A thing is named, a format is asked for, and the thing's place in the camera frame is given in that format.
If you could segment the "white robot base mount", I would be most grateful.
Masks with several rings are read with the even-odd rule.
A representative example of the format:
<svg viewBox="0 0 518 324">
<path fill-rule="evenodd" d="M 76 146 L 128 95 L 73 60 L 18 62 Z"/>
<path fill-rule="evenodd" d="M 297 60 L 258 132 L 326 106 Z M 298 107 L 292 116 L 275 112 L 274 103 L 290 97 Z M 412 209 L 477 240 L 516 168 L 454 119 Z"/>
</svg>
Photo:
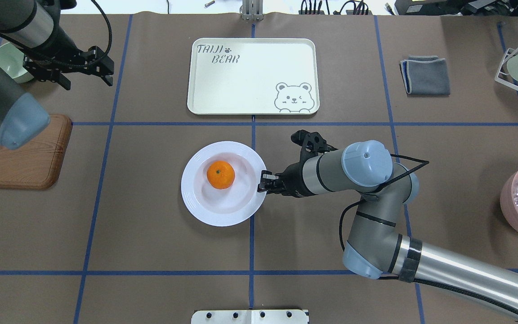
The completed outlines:
<svg viewBox="0 0 518 324">
<path fill-rule="evenodd" d="M 309 324 L 308 310 L 201 310 L 191 318 L 192 324 Z"/>
</svg>

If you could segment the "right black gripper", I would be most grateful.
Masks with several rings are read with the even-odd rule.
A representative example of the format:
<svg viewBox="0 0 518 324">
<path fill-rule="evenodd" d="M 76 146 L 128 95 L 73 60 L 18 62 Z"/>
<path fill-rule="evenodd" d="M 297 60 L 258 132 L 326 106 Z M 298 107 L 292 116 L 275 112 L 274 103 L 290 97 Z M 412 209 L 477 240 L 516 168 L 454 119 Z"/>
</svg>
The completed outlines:
<svg viewBox="0 0 518 324">
<path fill-rule="evenodd" d="M 280 194 L 294 198 L 304 198 L 313 196 L 304 182 L 303 170 L 305 162 L 296 162 L 288 166 L 283 172 L 274 174 L 268 170 L 262 170 L 261 182 L 275 183 L 259 183 L 257 187 L 258 193 Z"/>
</svg>

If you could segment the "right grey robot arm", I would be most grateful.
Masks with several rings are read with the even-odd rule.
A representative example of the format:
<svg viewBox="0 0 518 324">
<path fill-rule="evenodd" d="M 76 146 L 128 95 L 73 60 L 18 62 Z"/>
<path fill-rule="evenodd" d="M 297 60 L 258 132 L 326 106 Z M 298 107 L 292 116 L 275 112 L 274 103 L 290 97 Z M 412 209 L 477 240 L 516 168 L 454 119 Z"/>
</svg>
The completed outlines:
<svg viewBox="0 0 518 324">
<path fill-rule="evenodd" d="M 379 141 L 343 149 L 305 139 L 299 160 L 284 171 L 262 170 L 258 192 L 306 198 L 356 191 L 343 242 L 343 265 L 354 274 L 426 285 L 501 312 L 518 322 L 518 273 L 421 241 L 397 230 L 419 191 L 415 168 L 395 162 Z"/>
</svg>

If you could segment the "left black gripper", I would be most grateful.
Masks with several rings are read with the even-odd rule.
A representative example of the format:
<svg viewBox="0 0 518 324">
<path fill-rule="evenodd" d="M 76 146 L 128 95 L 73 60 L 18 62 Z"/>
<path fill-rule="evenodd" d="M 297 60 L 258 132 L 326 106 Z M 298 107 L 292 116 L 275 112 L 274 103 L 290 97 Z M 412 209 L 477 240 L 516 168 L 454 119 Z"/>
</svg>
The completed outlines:
<svg viewBox="0 0 518 324">
<path fill-rule="evenodd" d="M 76 50 L 68 54 L 63 61 L 58 58 L 43 58 L 35 53 L 27 55 L 23 50 L 23 67 L 39 82 L 52 82 L 64 90 L 71 89 L 71 81 L 66 74 L 79 72 L 89 76 L 97 76 L 107 86 L 113 86 L 114 62 L 99 46 L 92 46 L 88 51 Z"/>
</svg>

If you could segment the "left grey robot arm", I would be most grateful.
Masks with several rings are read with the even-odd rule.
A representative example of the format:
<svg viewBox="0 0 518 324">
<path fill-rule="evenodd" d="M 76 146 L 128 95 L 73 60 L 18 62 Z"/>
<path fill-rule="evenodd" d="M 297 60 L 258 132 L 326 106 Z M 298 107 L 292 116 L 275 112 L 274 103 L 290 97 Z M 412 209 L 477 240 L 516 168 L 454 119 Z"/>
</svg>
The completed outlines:
<svg viewBox="0 0 518 324">
<path fill-rule="evenodd" d="M 62 10 L 76 4 L 74 0 L 0 0 L 0 38 L 22 53 L 22 67 L 40 82 L 50 81 L 70 90 L 66 74 L 80 72 L 112 86 L 111 23 L 93 1 L 107 25 L 107 49 L 79 49 L 60 26 Z M 39 101 L 0 67 L 0 146 L 16 150 L 39 135 L 50 121 Z"/>
</svg>

